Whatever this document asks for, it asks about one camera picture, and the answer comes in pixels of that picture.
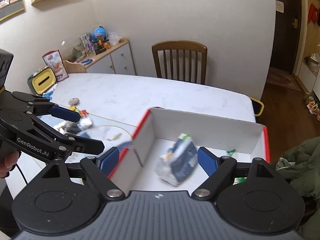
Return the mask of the person's left hand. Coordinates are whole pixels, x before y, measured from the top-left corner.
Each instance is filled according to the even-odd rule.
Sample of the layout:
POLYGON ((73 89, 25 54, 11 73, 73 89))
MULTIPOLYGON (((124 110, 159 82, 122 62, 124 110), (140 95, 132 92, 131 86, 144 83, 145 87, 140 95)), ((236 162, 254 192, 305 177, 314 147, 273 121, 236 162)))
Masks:
POLYGON ((11 154, 7 155, 0 164, 0 178, 6 178, 10 175, 10 171, 12 171, 17 162, 19 157, 21 156, 21 151, 15 151, 11 154))

